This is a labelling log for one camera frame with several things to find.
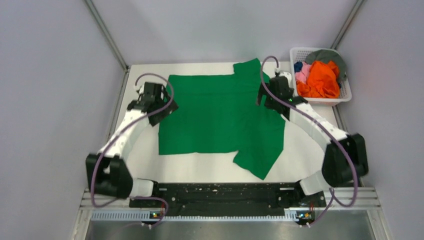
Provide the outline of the green t-shirt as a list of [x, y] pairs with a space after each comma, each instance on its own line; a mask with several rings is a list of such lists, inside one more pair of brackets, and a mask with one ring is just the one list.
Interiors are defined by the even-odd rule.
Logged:
[[284, 149], [285, 120], [256, 104], [262, 82], [258, 59], [228, 75], [170, 75], [178, 109], [159, 124], [160, 155], [235, 153], [233, 162], [264, 180]]

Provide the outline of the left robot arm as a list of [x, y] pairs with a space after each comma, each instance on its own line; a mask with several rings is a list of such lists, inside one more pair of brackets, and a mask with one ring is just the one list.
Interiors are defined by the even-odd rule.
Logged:
[[132, 176], [127, 160], [143, 130], [154, 127], [178, 109], [166, 87], [160, 83], [146, 82], [138, 90], [138, 98], [132, 100], [124, 117], [108, 142], [85, 160], [89, 190], [100, 194], [126, 199], [141, 197], [149, 207], [160, 202], [160, 193], [154, 189], [153, 180]]

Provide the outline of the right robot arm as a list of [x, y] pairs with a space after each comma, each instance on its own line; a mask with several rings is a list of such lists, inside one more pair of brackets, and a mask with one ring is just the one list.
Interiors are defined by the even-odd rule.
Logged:
[[262, 81], [256, 104], [265, 98], [265, 107], [277, 111], [287, 120], [307, 133], [323, 150], [320, 169], [298, 181], [299, 189], [293, 192], [293, 200], [299, 206], [307, 206], [314, 194], [329, 188], [338, 188], [352, 182], [353, 194], [358, 194], [359, 177], [368, 173], [365, 139], [337, 128], [320, 116], [301, 96], [293, 96], [293, 89], [284, 76]]

